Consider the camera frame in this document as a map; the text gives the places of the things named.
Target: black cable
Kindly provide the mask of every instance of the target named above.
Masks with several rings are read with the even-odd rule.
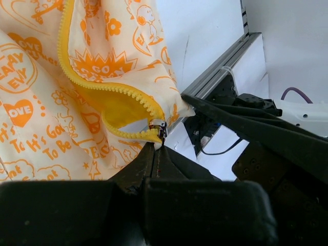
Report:
[[[223,155],[225,154],[226,152],[232,150],[234,147],[236,147],[241,141],[242,139],[239,138],[237,141],[234,142],[233,145],[231,145],[227,150],[223,151],[223,152],[220,152],[220,153],[213,153],[213,154],[210,154],[210,153],[206,153],[203,149],[203,147],[201,146],[201,134],[200,134],[200,131],[198,131],[199,133],[199,141],[198,141],[198,148],[200,149],[200,151],[204,154],[204,155],[211,155],[211,156],[214,156],[214,155]]]

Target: orange heart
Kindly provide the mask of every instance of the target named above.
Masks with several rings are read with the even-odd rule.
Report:
[[[33,115],[33,105],[26,99],[18,101],[14,106],[4,104],[4,108],[10,116],[12,123],[18,127],[24,127]]]
[[[21,46],[26,53],[28,53],[30,56],[32,56],[34,59],[38,59],[40,57],[40,54],[42,54],[42,44],[40,40],[38,40],[35,37],[27,37],[22,38],[16,33],[8,33],[9,37],[11,37],[16,43]]]

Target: screw hole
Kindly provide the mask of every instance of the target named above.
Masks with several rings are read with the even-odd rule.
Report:
[[[294,229],[296,227],[295,223],[293,221],[290,221],[287,223],[287,226],[290,228],[290,229]]]
[[[269,183],[273,184],[275,180],[276,180],[275,177],[271,177]]]
[[[311,227],[317,227],[317,222],[315,220],[310,221]]]
[[[314,206],[313,206],[313,204],[312,204],[311,202],[306,201],[306,202],[304,203],[304,209],[305,209],[306,211],[312,211],[312,210],[314,209]]]
[[[303,237],[301,235],[295,235],[295,239],[298,241],[303,241]]]

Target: zipper pull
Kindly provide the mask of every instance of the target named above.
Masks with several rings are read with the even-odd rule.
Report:
[[[152,119],[149,122],[149,129],[158,129],[158,137],[162,140],[164,145],[165,138],[168,136],[168,124],[162,119]]]

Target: zipper pouch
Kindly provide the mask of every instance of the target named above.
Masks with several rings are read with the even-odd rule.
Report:
[[[154,1],[0,0],[0,181],[108,179],[193,115]]]

